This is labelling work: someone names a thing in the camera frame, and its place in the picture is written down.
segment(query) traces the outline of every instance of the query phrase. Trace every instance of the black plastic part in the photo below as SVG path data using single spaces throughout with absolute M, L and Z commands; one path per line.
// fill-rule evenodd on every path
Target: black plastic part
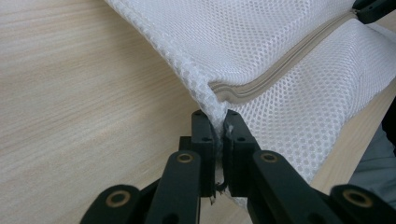
M 359 21 L 364 24 L 378 21 L 396 9 L 395 0 L 358 0 L 353 8 L 357 10 Z
M 192 151 L 173 153 L 166 163 L 145 223 L 199 223 L 200 156 Z
M 352 185 L 336 186 L 332 188 L 330 200 L 345 223 L 396 222 L 396 211 L 368 190 Z
M 216 149 L 212 125 L 206 114 L 197 110 L 191 114 L 191 148 L 201 157 L 201 197 L 216 196 Z
M 106 189 L 95 199 L 81 220 L 81 224 L 132 223 L 139 208 L 139 189 L 117 185 Z
M 140 190 L 139 207 L 135 210 L 133 223 L 145 223 L 149 208 L 151 207 L 152 199 L 161 179 L 152 182 L 150 185 Z
M 280 154 L 255 152 L 250 170 L 276 223 L 342 223 Z
M 250 133 L 241 115 L 228 110 L 224 120 L 222 189 L 228 186 L 233 197 L 247 197 L 251 156 L 260 150 L 256 139 Z
M 253 224 L 276 223 L 267 202 L 254 183 L 250 186 L 250 193 L 247 197 L 247 210 Z

